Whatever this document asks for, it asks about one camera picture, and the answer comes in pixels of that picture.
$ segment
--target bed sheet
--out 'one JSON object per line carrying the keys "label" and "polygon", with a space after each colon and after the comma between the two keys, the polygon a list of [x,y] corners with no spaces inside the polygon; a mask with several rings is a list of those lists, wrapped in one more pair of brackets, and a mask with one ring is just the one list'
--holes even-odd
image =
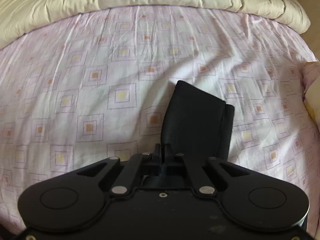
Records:
{"label": "bed sheet", "polygon": [[25,34],[0,51],[0,222],[24,228],[17,200],[34,183],[152,151],[184,80],[235,106],[229,161],[302,188],[314,235],[320,143],[300,64],[315,60],[278,22],[188,7],[119,7]]}

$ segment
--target screw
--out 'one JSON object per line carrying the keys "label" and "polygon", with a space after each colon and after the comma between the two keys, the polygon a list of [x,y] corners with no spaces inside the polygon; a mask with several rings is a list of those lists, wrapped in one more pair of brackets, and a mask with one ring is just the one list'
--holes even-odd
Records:
{"label": "screw", "polygon": [[164,193],[164,192],[162,192],[162,193],[159,194],[159,197],[167,197],[167,196],[168,196],[168,194],[167,194],[167,193]]}
{"label": "screw", "polygon": [[128,191],[128,189],[124,186],[115,186],[111,189],[114,194],[124,194]]}
{"label": "screw", "polygon": [[215,192],[214,187],[210,186],[203,186],[199,189],[200,193],[202,194],[213,194]]}
{"label": "screw", "polygon": [[26,240],[37,240],[34,236],[26,236]]}

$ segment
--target black strap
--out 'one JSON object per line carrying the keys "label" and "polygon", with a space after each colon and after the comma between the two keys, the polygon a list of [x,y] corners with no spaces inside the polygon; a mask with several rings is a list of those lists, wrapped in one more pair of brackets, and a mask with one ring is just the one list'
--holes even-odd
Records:
{"label": "black strap", "polygon": [[194,86],[178,81],[161,130],[161,144],[172,152],[227,160],[234,107]]}

